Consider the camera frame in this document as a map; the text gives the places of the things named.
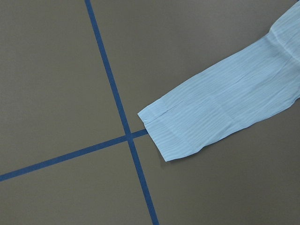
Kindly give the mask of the light blue button shirt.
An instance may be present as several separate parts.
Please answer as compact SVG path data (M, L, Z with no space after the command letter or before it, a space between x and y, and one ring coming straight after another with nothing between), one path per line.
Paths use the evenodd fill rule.
M165 161L199 152L300 97L300 5L245 49L189 78L138 116Z

